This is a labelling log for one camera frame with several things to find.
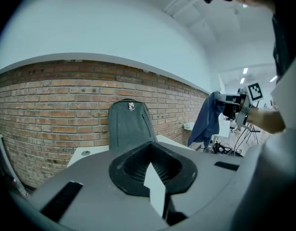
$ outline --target black slot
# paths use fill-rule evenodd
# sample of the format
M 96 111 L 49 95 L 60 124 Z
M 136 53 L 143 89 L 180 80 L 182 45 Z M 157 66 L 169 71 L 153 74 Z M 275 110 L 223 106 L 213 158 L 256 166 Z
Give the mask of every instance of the black slot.
M 61 191 L 42 209 L 41 213 L 51 220 L 58 222 L 69 205 L 75 199 L 82 184 L 69 182 Z
M 233 170 L 233 171 L 237 171 L 239 168 L 239 165 L 228 164 L 228 163 L 224 163 L 224 162 L 216 162 L 214 165 L 218 166 L 218 167 L 226 168 L 229 170 Z

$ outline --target ceiling light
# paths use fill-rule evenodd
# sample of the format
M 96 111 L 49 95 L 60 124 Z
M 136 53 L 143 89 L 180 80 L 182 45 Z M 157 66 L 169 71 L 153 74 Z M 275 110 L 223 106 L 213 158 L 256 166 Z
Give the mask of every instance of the ceiling light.
M 277 79 L 277 76 L 275 76 L 273 79 L 271 79 L 270 82 L 273 82 L 276 79 Z

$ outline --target blue jacket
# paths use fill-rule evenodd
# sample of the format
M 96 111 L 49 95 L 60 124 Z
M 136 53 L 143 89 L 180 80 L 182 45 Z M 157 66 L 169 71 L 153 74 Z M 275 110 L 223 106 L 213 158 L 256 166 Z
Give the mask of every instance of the blue jacket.
M 217 103 L 219 92 L 213 92 L 204 101 L 193 127 L 187 146 L 193 142 L 204 142 L 208 147 L 213 134 L 220 132 L 219 116 L 224 111 L 225 104 Z

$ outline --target person's arm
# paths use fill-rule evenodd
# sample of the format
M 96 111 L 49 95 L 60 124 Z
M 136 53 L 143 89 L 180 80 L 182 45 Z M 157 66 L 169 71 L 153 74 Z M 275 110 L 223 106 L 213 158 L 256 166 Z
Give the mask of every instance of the person's arm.
M 284 121 L 279 111 L 250 108 L 247 121 L 269 132 L 277 133 L 285 129 Z

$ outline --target brick wall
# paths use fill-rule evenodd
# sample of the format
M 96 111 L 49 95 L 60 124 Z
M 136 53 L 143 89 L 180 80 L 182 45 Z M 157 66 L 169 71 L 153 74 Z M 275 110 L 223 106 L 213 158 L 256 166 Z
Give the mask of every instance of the brick wall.
M 83 61 L 26 65 L 0 75 L 0 133 L 20 179 L 38 187 L 66 168 L 77 147 L 109 143 L 108 108 L 145 102 L 154 130 L 186 144 L 207 94 L 124 65 Z

